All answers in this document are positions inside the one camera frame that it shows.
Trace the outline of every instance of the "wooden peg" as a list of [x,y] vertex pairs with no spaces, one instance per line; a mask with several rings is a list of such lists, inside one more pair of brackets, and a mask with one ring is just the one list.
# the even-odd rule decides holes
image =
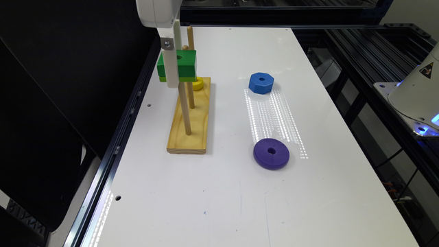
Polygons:
[[192,134],[191,120],[189,118],[189,108],[187,107],[185,83],[178,83],[178,95],[180,96],[180,106],[183,122],[185,123],[185,131],[187,135],[190,135]]
[[187,39],[189,40],[189,49],[193,51],[195,45],[193,44],[193,29],[191,26],[187,27]]
[[[183,49],[188,50],[189,47],[187,45],[183,45]],[[187,97],[189,98],[189,107],[190,107],[190,109],[194,109],[195,108],[195,100],[193,98],[192,82],[185,82],[185,84],[187,87]]]

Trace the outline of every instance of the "white table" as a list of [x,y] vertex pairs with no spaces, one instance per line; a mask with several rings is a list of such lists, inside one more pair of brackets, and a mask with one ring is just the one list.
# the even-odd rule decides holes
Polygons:
[[[194,34],[212,78],[207,153],[167,153],[178,92],[155,71],[99,246],[418,246],[290,29]],[[271,94],[247,89],[256,72],[274,77]],[[255,162],[264,137],[289,148],[283,169]]]

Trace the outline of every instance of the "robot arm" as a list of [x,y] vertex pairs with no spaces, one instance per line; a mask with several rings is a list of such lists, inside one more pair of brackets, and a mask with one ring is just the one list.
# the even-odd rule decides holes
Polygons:
[[439,45],[388,95],[401,114],[439,130]]
[[182,0],[136,0],[142,24],[155,27],[161,38],[167,86],[178,87],[177,50],[181,49],[179,13]]

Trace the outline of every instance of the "yellow ring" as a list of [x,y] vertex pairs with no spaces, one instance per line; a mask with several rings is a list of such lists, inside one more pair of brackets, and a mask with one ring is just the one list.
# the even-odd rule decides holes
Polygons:
[[204,81],[203,78],[198,77],[197,76],[197,81],[196,82],[192,82],[192,87],[194,91],[198,91],[200,89],[202,89],[204,86]]

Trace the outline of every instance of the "cable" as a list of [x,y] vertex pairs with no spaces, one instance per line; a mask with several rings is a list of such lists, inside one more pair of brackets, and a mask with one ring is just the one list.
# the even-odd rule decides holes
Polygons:
[[433,241],[433,239],[435,238],[435,237],[437,237],[438,236],[438,234],[439,234],[439,232],[437,232],[426,244],[425,244],[425,246],[428,246],[430,243],[431,243],[431,241]]
[[394,157],[396,157],[402,151],[403,151],[403,148],[400,148],[396,153],[394,153],[388,159],[386,159],[385,161],[381,162],[379,165],[373,167],[373,169],[378,169],[378,168],[382,167],[383,165],[385,165],[387,162],[391,161]]
[[414,176],[416,175],[416,173],[418,172],[418,168],[416,168],[416,170],[414,171],[412,177],[409,179],[408,183],[404,186],[404,189],[402,190],[402,192],[399,194],[398,199],[396,199],[396,202],[399,202],[399,200],[401,199],[401,196],[403,196],[405,190],[409,187],[410,183],[412,182]]

